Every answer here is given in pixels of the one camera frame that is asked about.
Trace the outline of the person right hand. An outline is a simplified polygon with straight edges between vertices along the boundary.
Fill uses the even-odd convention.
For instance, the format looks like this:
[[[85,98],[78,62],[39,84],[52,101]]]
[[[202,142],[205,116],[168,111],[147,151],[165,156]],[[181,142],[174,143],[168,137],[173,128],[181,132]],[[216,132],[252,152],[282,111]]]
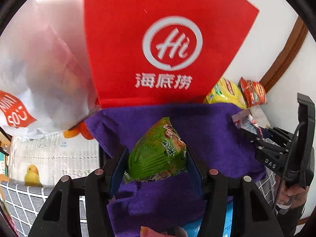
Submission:
[[[274,198],[276,204],[285,205],[289,203],[290,200],[292,200],[290,209],[295,209],[305,205],[308,197],[309,186],[307,186],[306,189],[303,189],[298,184],[295,184],[287,189],[286,185],[282,183],[279,194],[277,195],[281,178],[276,175],[275,181],[276,184],[274,186]]]

